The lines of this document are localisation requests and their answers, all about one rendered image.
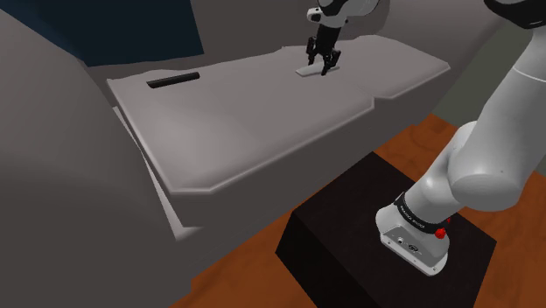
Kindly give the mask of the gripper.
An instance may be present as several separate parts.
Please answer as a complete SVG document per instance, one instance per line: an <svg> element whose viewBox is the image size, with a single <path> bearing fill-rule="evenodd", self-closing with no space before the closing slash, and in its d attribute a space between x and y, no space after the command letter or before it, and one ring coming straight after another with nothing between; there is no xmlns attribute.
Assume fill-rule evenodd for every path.
<svg viewBox="0 0 546 308"><path fill-rule="evenodd" d="M317 36L308 38L305 50L308 65L310 66L314 63L318 53L324 55L324 65L321 71L322 76L325 76L331 68L335 67L340 58L341 51L333 49L339 38L340 31L340 27L332 28L321 24L318 27Z"/></svg>

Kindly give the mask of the grey flat phone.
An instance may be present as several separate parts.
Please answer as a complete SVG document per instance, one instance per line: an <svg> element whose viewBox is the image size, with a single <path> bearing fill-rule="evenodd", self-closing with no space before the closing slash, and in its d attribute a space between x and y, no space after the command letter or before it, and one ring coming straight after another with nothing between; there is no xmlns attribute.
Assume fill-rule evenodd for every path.
<svg viewBox="0 0 546 308"><path fill-rule="evenodd" d="M333 66L330 67L328 70L323 72L325 68L325 64L323 62L316 62L309 66L303 66L296 70L296 73L301 77L308 77L313 75L320 75L325 76L326 74L329 74L330 72L333 72L335 70L338 70L339 66Z"/></svg>

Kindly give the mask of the black remote control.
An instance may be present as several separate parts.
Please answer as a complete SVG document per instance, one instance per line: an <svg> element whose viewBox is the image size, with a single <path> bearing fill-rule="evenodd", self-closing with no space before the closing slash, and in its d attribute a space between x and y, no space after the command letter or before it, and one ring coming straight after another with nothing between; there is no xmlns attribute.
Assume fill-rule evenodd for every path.
<svg viewBox="0 0 546 308"><path fill-rule="evenodd" d="M183 73L175 76L165 77L157 80L149 80L146 84L150 88L162 88L183 82L194 81L200 78L199 72Z"/></svg>

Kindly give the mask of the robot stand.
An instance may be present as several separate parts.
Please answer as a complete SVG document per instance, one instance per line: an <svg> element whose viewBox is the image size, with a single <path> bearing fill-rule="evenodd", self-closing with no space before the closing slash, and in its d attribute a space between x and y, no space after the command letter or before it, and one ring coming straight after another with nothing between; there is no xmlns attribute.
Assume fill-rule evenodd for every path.
<svg viewBox="0 0 546 308"><path fill-rule="evenodd" d="M317 308L473 308L494 238L454 214L435 276L380 240L376 212L412 184L370 153L292 212L276 254Z"/></svg>

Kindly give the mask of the dark blue panel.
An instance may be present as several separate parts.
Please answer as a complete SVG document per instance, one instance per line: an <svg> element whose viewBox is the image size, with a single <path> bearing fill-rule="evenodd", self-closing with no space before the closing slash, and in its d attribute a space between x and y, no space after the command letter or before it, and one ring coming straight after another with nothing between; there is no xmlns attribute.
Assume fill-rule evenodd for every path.
<svg viewBox="0 0 546 308"><path fill-rule="evenodd" d="M190 0L0 0L0 9L89 67L203 53Z"/></svg>

